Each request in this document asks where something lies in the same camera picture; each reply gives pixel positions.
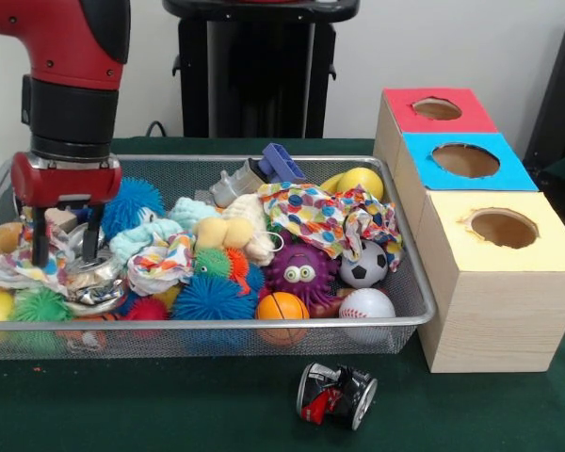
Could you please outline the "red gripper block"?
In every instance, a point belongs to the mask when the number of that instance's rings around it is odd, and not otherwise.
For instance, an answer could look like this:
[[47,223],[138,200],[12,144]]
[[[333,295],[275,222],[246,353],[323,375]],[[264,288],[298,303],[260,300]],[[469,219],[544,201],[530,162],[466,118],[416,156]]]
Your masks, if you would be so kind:
[[11,161],[10,179],[16,196],[32,206],[32,263],[46,266],[49,239],[45,218],[46,208],[82,202],[90,208],[88,227],[84,232],[82,258],[93,261],[99,249],[100,227],[104,203],[119,192],[122,169],[111,154],[106,160],[73,162],[44,159],[34,153],[16,153]]

